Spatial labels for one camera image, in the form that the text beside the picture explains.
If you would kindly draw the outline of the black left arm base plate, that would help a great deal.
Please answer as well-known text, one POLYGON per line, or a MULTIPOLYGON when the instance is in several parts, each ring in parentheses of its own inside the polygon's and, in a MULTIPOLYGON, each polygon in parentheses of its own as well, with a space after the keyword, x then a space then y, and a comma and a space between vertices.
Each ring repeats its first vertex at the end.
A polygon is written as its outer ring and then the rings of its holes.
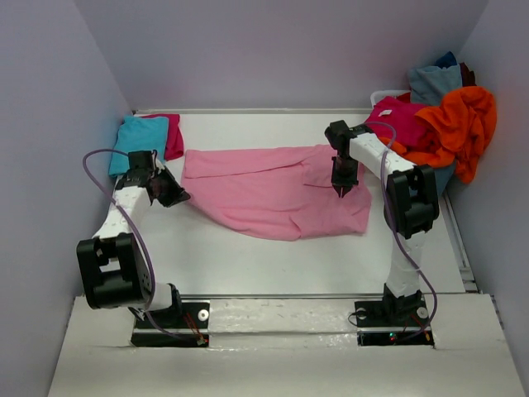
POLYGON ((209 347, 210 301, 185 299, 182 313, 170 309, 151 312, 155 327, 139 310, 131 309, 135 320, 131 332, 134 347, 209 347))

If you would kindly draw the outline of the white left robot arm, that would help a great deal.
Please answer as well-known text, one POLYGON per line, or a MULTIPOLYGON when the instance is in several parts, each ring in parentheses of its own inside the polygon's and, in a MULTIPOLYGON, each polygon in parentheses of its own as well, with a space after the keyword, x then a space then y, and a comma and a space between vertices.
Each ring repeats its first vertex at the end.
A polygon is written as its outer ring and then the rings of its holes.
POLYGON ((126 153, 126 172, 113 190, 86 175, 109 200, 107 216, 89 239, 76 247, 84 297, 91 309, 127 308, 138 319, 173 327, 183 317, 177 287, 155 278, 154 262, 139 226, 153 203, 164 208, 190 199, 158 153, 126 153))

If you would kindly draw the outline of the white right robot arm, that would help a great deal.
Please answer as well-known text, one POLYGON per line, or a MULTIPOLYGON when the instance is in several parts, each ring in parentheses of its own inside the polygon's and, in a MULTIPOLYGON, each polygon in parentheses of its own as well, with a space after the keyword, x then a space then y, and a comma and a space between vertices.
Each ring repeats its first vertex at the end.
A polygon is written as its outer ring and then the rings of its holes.
POLYGON ((345 121, 325 130, 335 150, 331 184, 345 197, 359 183, 361 165, 378 174, 384 219, 393 235, 388 278, 380 300, 358 301, 353 324, 359 328, 404 328, 415 323, 427 328, 428 309, 421 285, 427 282, 420 261, 427 233, 440 215, 436 176, 429 165, 416 165, 384 144, 370 124, 349 127, 345 121))

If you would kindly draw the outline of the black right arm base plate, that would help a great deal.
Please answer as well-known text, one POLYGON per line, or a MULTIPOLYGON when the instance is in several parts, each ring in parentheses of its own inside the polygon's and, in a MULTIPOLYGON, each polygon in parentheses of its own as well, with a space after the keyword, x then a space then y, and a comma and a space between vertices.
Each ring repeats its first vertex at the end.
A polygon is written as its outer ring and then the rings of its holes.
POLYGON ((396 318, 390 318, 383 311, 382 301, 357 301, 354 311, 348 316, 349 323, 357 330, 360 347, 434 347, 429 320, 424 301, 416 309, 404 311, 404 315, 396 318))

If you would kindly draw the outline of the light pink t-shirt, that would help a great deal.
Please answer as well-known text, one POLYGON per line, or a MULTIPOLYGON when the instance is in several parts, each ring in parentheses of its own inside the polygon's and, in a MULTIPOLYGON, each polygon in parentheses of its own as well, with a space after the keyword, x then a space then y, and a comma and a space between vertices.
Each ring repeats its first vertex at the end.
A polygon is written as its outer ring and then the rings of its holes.
POLYGON ((296 241, 363 234, 371 194, 360 181, 344 198, 331 185, 329 145, 189 150, 182 186, 214 222, 252 237, 296 241))

